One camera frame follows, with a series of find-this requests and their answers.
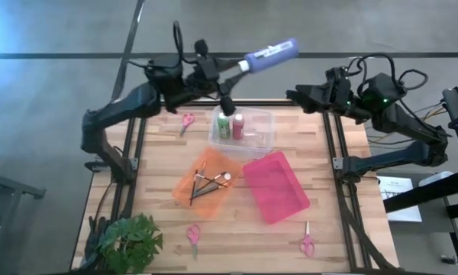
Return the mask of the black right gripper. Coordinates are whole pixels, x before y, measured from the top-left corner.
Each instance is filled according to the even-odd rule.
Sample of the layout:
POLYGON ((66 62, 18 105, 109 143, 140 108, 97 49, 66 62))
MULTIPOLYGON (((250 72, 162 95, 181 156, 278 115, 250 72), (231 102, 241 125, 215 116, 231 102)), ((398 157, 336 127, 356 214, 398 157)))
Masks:
POLYGON ((354 94, 347 68, 333 67, 325 72, 326 82, 320 85, 297 85, 287 90, 286 98, 302 108, 305 114, 333 112, 351 116, 354 111, 354 94), (321 105, 314 100, 321 100, 321 105))

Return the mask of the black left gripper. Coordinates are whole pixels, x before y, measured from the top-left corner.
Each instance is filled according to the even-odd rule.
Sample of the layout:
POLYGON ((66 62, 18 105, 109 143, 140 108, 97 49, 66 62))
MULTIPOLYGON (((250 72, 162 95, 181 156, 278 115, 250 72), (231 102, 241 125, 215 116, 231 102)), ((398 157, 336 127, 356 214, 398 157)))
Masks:
POLYGON ((208 55, 208 45, 204 39, 195 42, 195 53, 197 54, 193 80, 195 82, 195 93, 200 97, 210 98, 210 94, 216 93, 220 99, 220 107, 226 116, 231 116, 236 107, 231 98, 231 90, 249 73, 242 72, 219 83, 220 70, 229 70, 239 66, 244 59, 222 59, 208 55))

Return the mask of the purple paint bottle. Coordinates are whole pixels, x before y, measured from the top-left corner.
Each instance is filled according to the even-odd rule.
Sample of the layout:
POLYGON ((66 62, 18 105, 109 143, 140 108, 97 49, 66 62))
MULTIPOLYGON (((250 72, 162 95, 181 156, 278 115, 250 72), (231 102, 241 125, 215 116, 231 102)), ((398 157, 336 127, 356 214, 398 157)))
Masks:
POLYGON ((292 37, 266 48, 247 53, 238 63, 242 73, 258 73, 298 56, 298 42, 292 37))

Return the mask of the red paint bottle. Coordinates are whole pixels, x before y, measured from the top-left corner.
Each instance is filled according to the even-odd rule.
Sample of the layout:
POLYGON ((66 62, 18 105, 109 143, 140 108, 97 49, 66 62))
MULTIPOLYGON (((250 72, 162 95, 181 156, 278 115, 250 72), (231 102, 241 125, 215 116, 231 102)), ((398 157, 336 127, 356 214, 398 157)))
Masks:
POLYGON ((232 120, 233 139, 240 140, 244 136, 244 117, 242 114, 236 114, 232 120))

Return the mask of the green paint bottle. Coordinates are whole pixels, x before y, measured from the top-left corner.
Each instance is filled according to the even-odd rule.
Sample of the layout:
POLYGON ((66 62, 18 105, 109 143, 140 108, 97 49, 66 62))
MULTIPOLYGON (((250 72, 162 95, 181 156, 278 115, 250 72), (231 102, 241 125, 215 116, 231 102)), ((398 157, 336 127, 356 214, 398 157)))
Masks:
POLYGON ((221 139, 231 137, 231 118, 220 112, 217 117, 218 135, 221 139))

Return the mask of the clear plastic bin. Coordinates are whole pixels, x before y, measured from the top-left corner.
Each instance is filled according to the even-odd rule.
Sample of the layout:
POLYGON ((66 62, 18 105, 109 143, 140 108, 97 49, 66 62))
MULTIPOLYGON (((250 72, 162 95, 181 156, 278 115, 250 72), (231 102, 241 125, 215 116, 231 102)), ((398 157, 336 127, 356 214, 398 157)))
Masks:
POLYGON ((261 108, 237 107, 231 118, 231 137, 221 139, 218 135, 217 117, 222 112, 217 106, 211 111, 211 124, 208 134, 209 144, 224 154, 245 159, 259 159, 273 149, 274 116, 261 108), (236 114, 244 117, 244 136, 240 140, 233 139, 232 120, 236 114))

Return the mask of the translucent pink plastic bin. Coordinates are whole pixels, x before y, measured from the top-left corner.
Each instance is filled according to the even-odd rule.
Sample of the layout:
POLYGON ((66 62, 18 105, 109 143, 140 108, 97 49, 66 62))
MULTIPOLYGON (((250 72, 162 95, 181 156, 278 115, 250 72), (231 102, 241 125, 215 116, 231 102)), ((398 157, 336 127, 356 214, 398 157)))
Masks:
POLYGON ((311 204, 281 151, 245 164, 243 174, 264 222, 269 225, 297 214, 311 204))

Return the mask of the translucent orange plastic bin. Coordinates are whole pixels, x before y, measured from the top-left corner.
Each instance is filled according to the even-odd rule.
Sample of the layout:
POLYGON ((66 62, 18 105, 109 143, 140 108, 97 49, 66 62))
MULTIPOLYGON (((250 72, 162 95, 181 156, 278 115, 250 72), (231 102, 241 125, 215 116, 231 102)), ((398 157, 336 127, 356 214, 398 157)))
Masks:
POLYGON ((236 160, 212 147, 206 147, 179 181, 172 195, 180 205, 194 210, 200 217, 211 218, 230 194, 241 172, 242 165, 236 160), (193 199, 192 206, 189 206, 195 170, 198 170, 196 191, 212 185, 224 188, 193 199))

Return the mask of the white plastic container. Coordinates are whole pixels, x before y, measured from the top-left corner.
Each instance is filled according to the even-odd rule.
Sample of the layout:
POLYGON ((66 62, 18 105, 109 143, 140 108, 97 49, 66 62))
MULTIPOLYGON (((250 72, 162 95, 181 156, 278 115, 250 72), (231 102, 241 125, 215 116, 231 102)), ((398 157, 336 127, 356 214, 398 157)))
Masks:
POLYGON ((445 179, 445 178, 447 178, 447 177, 449 177, 451 175, 453 175, 453 173, 450 172, 450 171, 443 171, 443 172, 440 172, 440 173, 435 173, 432 176, 429 176, 429 177, 427 177, 425 179, 422 179, 418 183, 418 186, 419 187, 426 186, 428 184, 431 184, 431 183, 437 182, 439 180, 445 179))

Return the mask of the green leafy plant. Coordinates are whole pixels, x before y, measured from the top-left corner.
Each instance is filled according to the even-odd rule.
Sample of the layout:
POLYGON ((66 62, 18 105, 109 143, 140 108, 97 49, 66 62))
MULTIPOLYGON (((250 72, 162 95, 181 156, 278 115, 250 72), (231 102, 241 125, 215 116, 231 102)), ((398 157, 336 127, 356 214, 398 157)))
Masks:
POLYGON ((106 228, 94 252, 116 274, 142 273, 163 249, 163 233, 153 216, 120 218, 106 228))

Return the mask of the black metal stand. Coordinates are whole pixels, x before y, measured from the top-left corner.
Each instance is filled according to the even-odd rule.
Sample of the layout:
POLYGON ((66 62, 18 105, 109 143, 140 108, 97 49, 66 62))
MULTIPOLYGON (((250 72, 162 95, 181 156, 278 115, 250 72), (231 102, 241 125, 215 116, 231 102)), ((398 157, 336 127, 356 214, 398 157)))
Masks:
POLYGON ((38 189, 28 184, 0 176, 0 194, 3 193, 9 196, 8 204, 3 207, 0 206, 0 241, 7 227, 11 224, 11 220, 21 200, 21 196, 28 194, 33 196, 34 199, 42 199, 45 192, 45 189, 38 189))

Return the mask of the black aluminium table frame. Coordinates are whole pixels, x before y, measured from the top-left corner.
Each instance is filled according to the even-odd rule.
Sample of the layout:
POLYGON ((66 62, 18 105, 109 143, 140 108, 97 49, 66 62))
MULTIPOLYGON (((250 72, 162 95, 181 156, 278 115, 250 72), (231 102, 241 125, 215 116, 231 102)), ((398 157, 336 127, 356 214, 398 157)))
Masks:
POLYGON ((365 179, 356 192, 338 182, 331 154, 338 152, 342 124, 326 115, 306 115, 286 99, 240 100, 238 107, 261 108, 275 119, 276 148, 289 161, 311 207, 274 225, 266 225, 239 179, 212 218, 199 218, 171 196, 184 172, 208 145, 214 103, 182 108, 196 122, 179 135, 180 115, 163 112, 129 124, 128 151, 138 160, 136 178, 122 190, 125 201, 113 212, 125 218, 152 215, 163 232, 163 249, 151 273, 385 273, 398 260, 377 182, 365 179), (299 249, 310 222, 314 254, 299 249), (197 260, 187 229, 201 229, 197 260))

